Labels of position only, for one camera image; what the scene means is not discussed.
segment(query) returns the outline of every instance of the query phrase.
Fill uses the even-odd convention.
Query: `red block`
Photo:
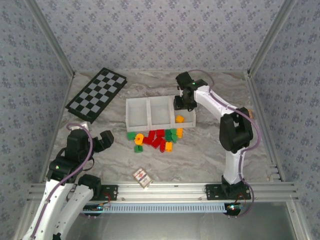
[[[156,133],[157,137],[161,137],[162,138],[162,137],[165,136],[165,130],[164,129],[156,130],[155,133]]]
[[[164,153],[165,150],[166,150],[166,141],[162,139],[160,143],[160,152]]]
[[[151,131],[149,131],[148,138],[153,141],[155,139],[155,135],[156,135],[156,131],[155,130],[151,130]]]
[[[152,142],[152,147],[154,147],[155,149],[159,147],[161,141],[162,141],[162,137],[157,137],[153,142]]]
[[[142,142],[147,145],[152,145],[153,139],[150,139],[149,137],[144,137]]]

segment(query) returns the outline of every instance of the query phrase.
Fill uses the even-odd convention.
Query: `white plastic tray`
[[[127,132],[194,128],[195,110],[174,110],[174,99],[175,96],[128,98],[125,102]],[[184,117],[183,123],[176,123],[178,115]]]

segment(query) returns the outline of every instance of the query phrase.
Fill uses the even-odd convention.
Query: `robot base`
[[[241,200],[243,196],[246,200],[251,199],[250,189],[242,181],[236,184],[229,184],[222,176],[221,184],[205,185],[207,200]]]

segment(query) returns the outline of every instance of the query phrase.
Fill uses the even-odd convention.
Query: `yellow block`
[[[178,115],[178,116],[176,116],[176,118],[175,118],[175,122],[178,123],[178,124],[181,124],[181,123],[183,123],[184,121],[185,121],[185,118],[184,118],[183,116]]]
[[[182,133],[183,133],[184,129],[183,128],[177,128],[176,129],[176,135],[178,138],[182,139]]]
[[[165,151],[166,151],[166,152],[172,152],[172,142],[167,141],[167,142],[165,143]]]
[[[135,136],[135,139],[134,139],[134,143],[136,145],[142,145],[143,143],[143,140],[144,140],[144,135],[142,133],[138,133],[136,136]]]

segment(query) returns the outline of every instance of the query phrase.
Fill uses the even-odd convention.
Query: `metal frame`
[[[56,124],[55,128],[54,128],[53,136],[52,136],[52,139],[51,139],[51,142],[50,142],[50,145],[49,145],[48,152],[47,152],[47,154],[45,156],[45,161],[43,163],[42,170],[41,170],[41,173],[40,173],[40,177],[39,177],[39,180],[38,180],[39,183],[43,183],[43,181],[46,178],[46,174],[47,174],[47,171],[48,171],[48,166],[49,166],[51,153],[52,153],[52,151],[54,149],[54,146],[55,146],[55,142],[56,142],[56,138],[57,138],[57,135],[58,135],[58,131],[60,129],[60,124],[61,124],[62,118],[64,116],[66,102],[68,101],[68,96],[69,96],[70,89],[71,89],[72,83],[74,81],[74,78],[75,78],[75,76],[72,76],[72,78],[69,81],[68,87],[66,89],[66,93],[64,95],[64,99],[63,99],[63,102],[62,102],[62,105],[61,105],[61,109],[60,109],[60,114],[59,114],[59,118],[58,118],[58,124]]]
[[[62,67],[64,68],[65,72],[72,77],[74,75],[74,71],[64,53],[61,46],[58,43],[58,40],[51,30],[44,14],[42,13],[40,7],[36,3],[35,0],[24,0],[25,4],[29,8],[31,14],[34,17],[34,20],[38,23],[40,29],[42,30],[43,35],[45,36],[46,40],[50,44],[53,52],[57,56],[58,60],[60,61]]]
[[[182,183],[182,182],[154,182],[148,188],[143,189],[137,182],[108,183],[118,185],[117,201],[112,203],[134,204],[184,204],[194,203],[232,203],[233,200],[212,200],[206,197],[206,184],[212,182]],[[258,182],[251,183],[255,193],[255,202],[292,202],[298,200],[296,187],[293,182]],[[24,207],[21,221],[18,225],[14,239],[19,240],[27,232],[35,213],[40,205],[45,190],[44,183],[36,183],[30,186],[27,203]]]
[[[291,10],[296,5],[297,0],[285,0],[279,9],[275,19],[272,22],[269,31],[265,35],[263,42],[256,53],[250,67],[249,67],[249,75],[253,77],[262,62],[264,61],[269,49],[271,48],[272,44],[274,43],[278,33],[282,29],[283,25],[285,24]]]
[[[251,183],[255,193],[255,202],[286,202],[291,218],[292,226],[298,240],[311,240],[310,230],[306,219],[302,213],[301,204],[298,201],[298,194],[293,182],[286,182],[284,171],[281,167],[280,159],[277,155],[272,139],[268,122],[262,111],[262,104],[258,96],[258,91],[254,81],[244,72],[245,80],[252,97],[252,104],[255,109],[256,118],[260,126],[263,143],[267,155],[273,165],[270,166],[273,182]],[[114,203],[134,205],[134,204],[204,204],[204,203],[231,203],[232,201],[215,200],[207,201],[205,185],[212,182],[201,183],[181,183],[181,182],[154,182],[148,188],[143,189],[135,182],[108,183],[116,184],[118,188],[118,200]],[[44,183],[32,184],[30,187],[27,203],[21,216],[14,239],[19,240],[27,231],[45,189]]]

